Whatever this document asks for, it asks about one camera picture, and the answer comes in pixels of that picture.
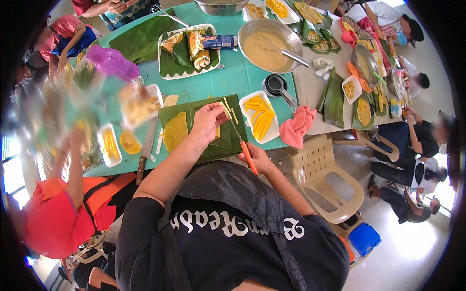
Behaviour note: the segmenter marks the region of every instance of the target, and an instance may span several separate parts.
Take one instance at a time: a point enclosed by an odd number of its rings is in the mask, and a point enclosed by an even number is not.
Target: white towel
[[[330,71],[333,69],[333,61],[329,59],[316,59],[312,61],[312,65],[317,69],[315,74],[322,77],[324,80],[328,80],[330,77]]]

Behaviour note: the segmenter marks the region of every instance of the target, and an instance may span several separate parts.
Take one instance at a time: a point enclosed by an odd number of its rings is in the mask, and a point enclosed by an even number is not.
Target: blue stool
[[[348,239],[362,257],[369,254],[382,241],[380,235],[367,223],[363,223],[353,230],[348,235]]]

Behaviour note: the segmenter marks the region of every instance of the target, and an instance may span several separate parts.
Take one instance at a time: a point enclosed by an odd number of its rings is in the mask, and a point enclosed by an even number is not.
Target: white table
[[[325,11],[321,9],[317,10],[319,10],[321,13],[325,13]],[[339,74],[342,78],[346,79],[350,76],[350,72],[347,69],[346,63],[351,61],[351,53],[353,52],[353,48],[346,42],[343,42],[341,39],[343,31],[340,25],[340,17],[336,15],[331,15],[331,17],[333,18],[333,23],[330,30],[342,47],[342,50],[337,54],[330,53],[328,55],[323,55],[314,53],[309,47],[304,47],[303,57],[308,61],[312,61],[318,58],[332,60],[336,68],[336,73]],[[299,104],[308,105],[311,109],[317,108],[317,104],[319,103],[326,83],[323,78],[315,75],[315,71],[316,69],[313,66],[310,66],[308,69],[300,66],[296,71],[293,72]],[[395,96],[393,96],[390,92],[387,92],[387,97],[389,101],[391,98],[395,98]],[[312,123],[312,127],[307,132],[307,135],[319,135],[323,133],[351,129],[351,124],[353,122],[353,105],[350,105],[346,98],[343,102],[343,121],[345,125],[343,129],[325,123],[323,121],[323,116],[318,113],[315,116],[314,123]],[[374,125],[398,121],[401,121],[401,119],[397,117],[395,117],[395,119],[391,119],[390,115],[387,114],[385,116],[376,116]]]

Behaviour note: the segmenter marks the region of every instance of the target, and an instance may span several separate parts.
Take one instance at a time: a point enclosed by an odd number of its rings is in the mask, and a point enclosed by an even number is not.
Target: orange knife handle
[[[253,170],[254,174],[258,174],[256,166],[254,166],[253,159],[251,158],[251,154],[249,153],[249,149],[246,146],[246,143],[244,141],[241,141],[241,148],[243,149],[244,156],[246,157],[247,163],[251,167],[251,170]]]

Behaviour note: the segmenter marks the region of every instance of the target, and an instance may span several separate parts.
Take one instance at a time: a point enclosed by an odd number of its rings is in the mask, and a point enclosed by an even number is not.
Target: wire whisk
[[[303,59],[302,57],[298,56],[295,53],[290,52],[289,50],[286,50],[286,49],[283,49],[283,48],[277,46],[273,41],[271,41],[266,36],[256,35],[256,36],[254,36],[254,39],[256,40],[255,44],[260,49],[263,49],[263,50],[269,51],[269,52],[282,54],[282,55],[284,55],[284,56],[298,62],[299,64],[305,66],[306,68],[308,68],[311,65],[311,63],[308,62],[306,59]]]
[[[152,16],[168,16],[170,17],[171,19],[175,20],[176,22],[178,22],[179,24],[185,26],[185,27],[189,27],[189,23],[187,22],[184,22],[182,21],[180,18],[176,17],[176,16],[172,16],[170,14],[167,13],[167,11],[165,9],[162,8],[162,6],[160,6],[160,4],[155,4],[154,6],[152,6],[151,8],[151,14]]]

